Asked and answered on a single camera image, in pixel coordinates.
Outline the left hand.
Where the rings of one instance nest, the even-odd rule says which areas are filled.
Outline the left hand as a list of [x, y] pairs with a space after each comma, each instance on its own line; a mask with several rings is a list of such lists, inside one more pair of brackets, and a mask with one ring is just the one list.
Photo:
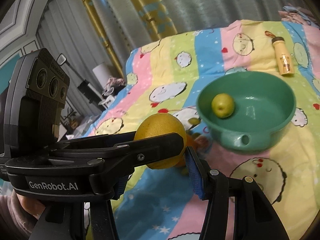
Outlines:
[[36, 219], [40, 218], [46, 208], [39, 200], [34, 198], [25, 197], [19, 194], [17, 194], [17, 198], [21, 204], [21, 207], [23, 207], [27, 213], [31, 214]]

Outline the pink fleece sleeve forearm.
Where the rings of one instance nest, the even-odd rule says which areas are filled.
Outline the pink fleece sleeve forearm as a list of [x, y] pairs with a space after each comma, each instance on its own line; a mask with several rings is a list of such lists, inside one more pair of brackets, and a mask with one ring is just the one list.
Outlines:
[[1, 195], [1, 225], [17, 239], [29, 239], [35, 218], [21, 206], [15, 191]]

